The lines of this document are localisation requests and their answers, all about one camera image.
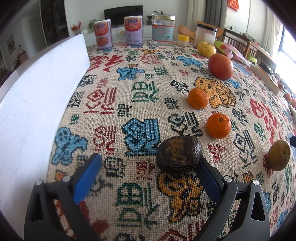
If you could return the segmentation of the brown-green round fruit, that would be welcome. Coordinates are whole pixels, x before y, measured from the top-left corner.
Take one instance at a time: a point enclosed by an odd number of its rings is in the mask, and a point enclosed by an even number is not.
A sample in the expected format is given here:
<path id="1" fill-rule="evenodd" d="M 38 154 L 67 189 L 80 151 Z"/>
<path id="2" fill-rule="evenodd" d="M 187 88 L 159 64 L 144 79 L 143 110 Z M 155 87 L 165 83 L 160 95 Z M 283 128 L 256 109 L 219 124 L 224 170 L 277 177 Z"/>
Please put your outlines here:
<path id="1" fill-rule="evenodd" d="M 285 140 L 275 141 L 269 148 L 267 162 L 273 171 L 283 170 L 291 157 L 290 145 Z"/>

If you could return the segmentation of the orange tangerine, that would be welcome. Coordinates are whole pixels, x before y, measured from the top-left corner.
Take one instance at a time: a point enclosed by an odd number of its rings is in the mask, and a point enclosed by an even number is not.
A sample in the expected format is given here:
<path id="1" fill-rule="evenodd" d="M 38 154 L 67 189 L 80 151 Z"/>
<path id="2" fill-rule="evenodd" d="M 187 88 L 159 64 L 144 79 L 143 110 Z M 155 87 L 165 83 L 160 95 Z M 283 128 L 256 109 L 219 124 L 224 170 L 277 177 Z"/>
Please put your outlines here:
<path id="1" fill-rule="evenodd" d="M 206 131 L 215 139 L 225 138 L 231 131 L 231 121 L 225 114 L 212 114 L 207 120 Z"/>
<path id="2" fill-rule="evenodd" d="M 209 96 L 199 88 L 193 88 L 188 94 L 188 103 L 194 109 L 202 109 L 209 103 Z"/>

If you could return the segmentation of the large red apple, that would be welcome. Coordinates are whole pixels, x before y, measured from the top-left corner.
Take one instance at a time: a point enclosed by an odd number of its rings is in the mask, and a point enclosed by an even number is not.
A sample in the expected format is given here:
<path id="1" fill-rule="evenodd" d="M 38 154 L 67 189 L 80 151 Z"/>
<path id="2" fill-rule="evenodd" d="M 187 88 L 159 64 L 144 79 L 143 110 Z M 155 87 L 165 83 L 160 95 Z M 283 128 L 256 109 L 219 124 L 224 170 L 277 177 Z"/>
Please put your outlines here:
<path id="1" fill-rule="evenodd" d="M 232 61 L 225 55 L 219 53 L 209 58 L 208 69 L 214 77 L 220 80 L 230 79 L 234 72 Z"/>

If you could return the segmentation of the yellow apple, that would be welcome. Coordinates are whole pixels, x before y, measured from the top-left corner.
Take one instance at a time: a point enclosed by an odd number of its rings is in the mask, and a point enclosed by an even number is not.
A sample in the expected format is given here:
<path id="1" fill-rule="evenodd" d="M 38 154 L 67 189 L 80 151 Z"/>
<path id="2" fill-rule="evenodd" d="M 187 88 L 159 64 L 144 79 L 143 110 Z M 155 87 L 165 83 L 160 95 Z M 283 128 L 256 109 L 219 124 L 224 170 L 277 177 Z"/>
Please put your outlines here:
<path id="1" fill-rule="evenodd" d="M 205 41 L 199 42 L 197 44 L 197 51 L 200 55 L 207 58 L 210 58 L 212 55 L 216 54 L 215 46 Z"/>

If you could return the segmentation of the wooden chair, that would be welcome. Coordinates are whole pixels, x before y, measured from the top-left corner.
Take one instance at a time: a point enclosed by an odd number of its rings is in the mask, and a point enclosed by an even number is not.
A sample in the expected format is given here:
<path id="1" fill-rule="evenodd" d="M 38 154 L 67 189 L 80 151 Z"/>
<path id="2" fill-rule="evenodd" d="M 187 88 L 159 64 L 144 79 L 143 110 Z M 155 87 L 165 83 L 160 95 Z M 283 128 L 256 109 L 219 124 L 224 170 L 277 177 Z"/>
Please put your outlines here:
<path id="1" fill-rule="evenodd" d="M 246 60 L 258 64 L 265 72 L 269 74 L 275 72 L 276 63 L 271 54 L 243 34 L 225 28 L 223 30 L 223 42 L 235 47 Z"/>

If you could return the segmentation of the colourful gift bag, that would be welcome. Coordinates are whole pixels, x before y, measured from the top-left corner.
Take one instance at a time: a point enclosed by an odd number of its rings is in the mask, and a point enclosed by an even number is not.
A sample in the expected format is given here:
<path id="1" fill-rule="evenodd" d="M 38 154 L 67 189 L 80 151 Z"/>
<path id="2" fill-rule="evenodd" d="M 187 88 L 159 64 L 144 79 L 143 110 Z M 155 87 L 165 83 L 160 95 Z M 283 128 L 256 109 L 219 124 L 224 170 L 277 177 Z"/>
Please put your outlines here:
<path id="1" fill-rule="evenodd" d="M 214 46 L 220 53 L 224 54 L 229 59 L 233 59 L 239 62 L 245 60 L 243 55 L 235 47 L 229 44 L 221 41 L 215 41 Z"/>

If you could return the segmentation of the white cardboard box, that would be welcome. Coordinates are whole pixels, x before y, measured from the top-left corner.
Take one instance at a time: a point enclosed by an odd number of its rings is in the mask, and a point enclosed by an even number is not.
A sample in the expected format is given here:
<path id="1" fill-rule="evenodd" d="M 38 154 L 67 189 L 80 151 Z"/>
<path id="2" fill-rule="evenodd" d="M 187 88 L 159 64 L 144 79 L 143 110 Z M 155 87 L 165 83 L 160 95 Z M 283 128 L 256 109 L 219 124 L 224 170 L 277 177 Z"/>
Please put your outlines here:
<path id="1" fill-rule="evenodd" d="M 37 53 L 1 87 L 1 213 L 19 237 L 34 183 L 47 178 L 56 132 L 89 66 L 79 34 Z"/>

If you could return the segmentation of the small yellow lid jar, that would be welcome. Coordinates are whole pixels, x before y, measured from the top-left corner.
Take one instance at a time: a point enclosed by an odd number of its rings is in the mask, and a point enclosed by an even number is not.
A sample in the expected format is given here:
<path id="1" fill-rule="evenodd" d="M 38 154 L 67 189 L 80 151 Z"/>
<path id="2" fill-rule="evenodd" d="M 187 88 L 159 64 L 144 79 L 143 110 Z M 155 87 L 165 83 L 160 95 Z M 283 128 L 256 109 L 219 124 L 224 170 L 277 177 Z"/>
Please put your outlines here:
<path id="1" fill-rule="evenodd" d="M 180 47 L 187 47 L 189 44 L 189 40 L 189 36 L 178 34 L 177 45 Z"/>

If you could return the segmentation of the clear glass jar gold lid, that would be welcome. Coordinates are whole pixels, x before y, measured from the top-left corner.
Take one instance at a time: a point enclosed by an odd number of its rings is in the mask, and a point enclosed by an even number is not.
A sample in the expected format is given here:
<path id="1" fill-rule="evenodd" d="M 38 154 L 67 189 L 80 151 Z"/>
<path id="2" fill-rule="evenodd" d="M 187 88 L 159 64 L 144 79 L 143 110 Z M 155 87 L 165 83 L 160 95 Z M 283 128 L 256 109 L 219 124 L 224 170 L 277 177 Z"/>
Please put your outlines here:
<path id="1" fill-rule="evenodd" d="M 152 15 L 152 41 L 157 45 L 172 44 L 175 22 L 174 15 Z"/>

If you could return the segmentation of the red flower vase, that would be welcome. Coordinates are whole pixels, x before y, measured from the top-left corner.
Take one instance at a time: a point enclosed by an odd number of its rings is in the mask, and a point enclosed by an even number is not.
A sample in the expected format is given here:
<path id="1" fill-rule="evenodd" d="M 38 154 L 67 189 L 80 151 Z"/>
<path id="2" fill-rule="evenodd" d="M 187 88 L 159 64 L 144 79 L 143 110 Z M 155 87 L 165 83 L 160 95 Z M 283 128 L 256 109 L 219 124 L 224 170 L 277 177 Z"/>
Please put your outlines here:
<path id="1" fill-rule="evenodd" d="M 73 24 L 70 29 L 74 35 L 81 33 L 81 21 L 79 21 L 76 25 Z"/>

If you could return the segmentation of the left purple orange canister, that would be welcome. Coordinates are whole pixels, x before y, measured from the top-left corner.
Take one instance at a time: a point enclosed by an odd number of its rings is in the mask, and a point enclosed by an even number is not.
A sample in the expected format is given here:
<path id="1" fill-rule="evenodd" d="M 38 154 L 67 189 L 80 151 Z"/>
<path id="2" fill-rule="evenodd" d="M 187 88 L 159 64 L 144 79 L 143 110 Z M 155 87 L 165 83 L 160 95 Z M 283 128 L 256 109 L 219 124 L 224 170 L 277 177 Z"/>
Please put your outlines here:
<path id="1" fill-rule="evenodd" d="M 93 26 L 98 50 L 105 50 L 113 47 L 111 20 L 97 21 Z"/>

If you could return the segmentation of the purple orange canister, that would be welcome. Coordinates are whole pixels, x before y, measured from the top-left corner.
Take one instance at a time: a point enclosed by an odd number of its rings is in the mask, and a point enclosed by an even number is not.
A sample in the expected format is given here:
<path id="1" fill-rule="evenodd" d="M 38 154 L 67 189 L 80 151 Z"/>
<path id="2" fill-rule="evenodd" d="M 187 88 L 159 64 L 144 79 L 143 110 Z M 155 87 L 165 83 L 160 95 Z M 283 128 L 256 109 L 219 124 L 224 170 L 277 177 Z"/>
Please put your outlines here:
<path id="1" fill-rule="evenodd" d="M 111 20 L 97 21 L 93 26 L 98 50 L 105 50 L 113 47 Z"/>
<path id="2" fill-rule="evenodd" d="M 143 44 L 142 16 L 125 16 L 125 42 L 127 46 Z"/>

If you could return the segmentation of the potted green plant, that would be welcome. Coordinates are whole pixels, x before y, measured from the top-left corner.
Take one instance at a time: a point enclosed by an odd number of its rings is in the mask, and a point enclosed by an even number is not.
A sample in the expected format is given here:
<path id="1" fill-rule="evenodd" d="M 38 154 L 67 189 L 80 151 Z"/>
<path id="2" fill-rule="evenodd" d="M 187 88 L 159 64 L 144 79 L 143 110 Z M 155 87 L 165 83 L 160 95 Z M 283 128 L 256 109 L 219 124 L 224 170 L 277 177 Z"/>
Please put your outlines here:
<path id="1" fill-rule="evenodd" d="M 97 19 L 93 19 L 93 20 L 90 20 L 89 23 L 88 23 L 88 29 L 91 31 L 91 32 L 94 32 L 94 24 L 97 22 L 98 20 Z"/>

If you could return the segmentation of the right purple orange canister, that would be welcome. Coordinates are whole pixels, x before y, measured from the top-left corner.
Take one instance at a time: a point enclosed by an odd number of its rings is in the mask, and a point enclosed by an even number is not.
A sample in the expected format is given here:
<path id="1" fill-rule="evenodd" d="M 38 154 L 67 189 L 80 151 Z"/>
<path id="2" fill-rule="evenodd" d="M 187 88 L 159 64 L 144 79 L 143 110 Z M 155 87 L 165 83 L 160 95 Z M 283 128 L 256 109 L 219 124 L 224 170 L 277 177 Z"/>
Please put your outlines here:
<path id="1" fill-rule="evenodd" d="M 142 16 L 125 16 L 125 42 L 127 46 L 143 44 Z"/>

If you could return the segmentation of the black television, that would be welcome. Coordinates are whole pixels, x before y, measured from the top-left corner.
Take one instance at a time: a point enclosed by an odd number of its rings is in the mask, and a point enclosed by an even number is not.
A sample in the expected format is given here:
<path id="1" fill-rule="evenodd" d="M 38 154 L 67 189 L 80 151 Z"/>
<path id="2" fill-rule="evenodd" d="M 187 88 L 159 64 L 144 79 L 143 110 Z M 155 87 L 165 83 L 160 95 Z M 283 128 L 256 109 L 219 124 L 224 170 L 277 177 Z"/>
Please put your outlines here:
<path id="1" fill-rule="evenodd" d="M 143 6 L 121 6 L 104 10 L 105 19 L 111 20 L 111 27 L 122 27 L 125 24 L 124 17 L 126 16 L 142 16 Z"/>

